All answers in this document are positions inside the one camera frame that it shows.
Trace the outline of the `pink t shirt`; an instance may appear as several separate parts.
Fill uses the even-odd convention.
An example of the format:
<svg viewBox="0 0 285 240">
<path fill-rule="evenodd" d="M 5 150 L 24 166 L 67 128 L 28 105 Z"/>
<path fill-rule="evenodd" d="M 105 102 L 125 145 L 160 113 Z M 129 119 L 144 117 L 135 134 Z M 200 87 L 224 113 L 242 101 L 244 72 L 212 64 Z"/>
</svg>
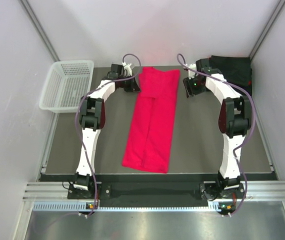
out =
<svg viewBox="0 0 285 240">
<path fill-rule="evenodd" d="M 144 67 L 122 166 L 166 174 L 169 170 L 180 70 Z"/>
</svg>

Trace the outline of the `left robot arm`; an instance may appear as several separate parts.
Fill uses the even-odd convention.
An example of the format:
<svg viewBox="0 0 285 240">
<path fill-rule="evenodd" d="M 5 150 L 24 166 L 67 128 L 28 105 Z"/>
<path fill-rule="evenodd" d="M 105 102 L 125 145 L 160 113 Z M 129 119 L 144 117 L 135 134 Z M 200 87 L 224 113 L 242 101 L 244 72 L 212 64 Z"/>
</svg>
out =
<svg viewBox="0 0 285 240">
<path fill-rule="evenodd" d="M 140 92 L 136 75 L 133 74 L 132 63 L 112 64 L 110 71 L 100 81 L 98 87 L 85 94 L 81 99 L 75 119 L 75 125 L 81 142 L 79 164 L 74 180 L 70 186 L 71 192 L 80 193 L 86 199 L 98 200 L 98 182 L 95 175 L 95 155 L 101 130 L 106 123 L 105 103 L 117 90 L 125 92 Z"/>
</svg>

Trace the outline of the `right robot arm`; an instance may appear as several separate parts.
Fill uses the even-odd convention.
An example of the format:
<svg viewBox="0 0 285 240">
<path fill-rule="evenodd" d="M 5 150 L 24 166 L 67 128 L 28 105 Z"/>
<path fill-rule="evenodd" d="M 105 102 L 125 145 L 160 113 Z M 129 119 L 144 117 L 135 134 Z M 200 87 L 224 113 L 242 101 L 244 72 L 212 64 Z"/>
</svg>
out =
<svg viewBox="0 0 285 240">
<path fill-rule="evenodd" d="M 210 91 L 220 103 L 218 128 L 223 136 L 222 163 L 214 184 L 204 184 L 202 194 L 210 201 L 227 198 L 242 191 L 239 162 L 242 143 L 252 125 L 250 98 L 227 69 L 215 58 L 203 58 L 193 64 L 182 64 L 188 71 L 183 79 L 186 96 L 193 97 Z"/>
</svg>

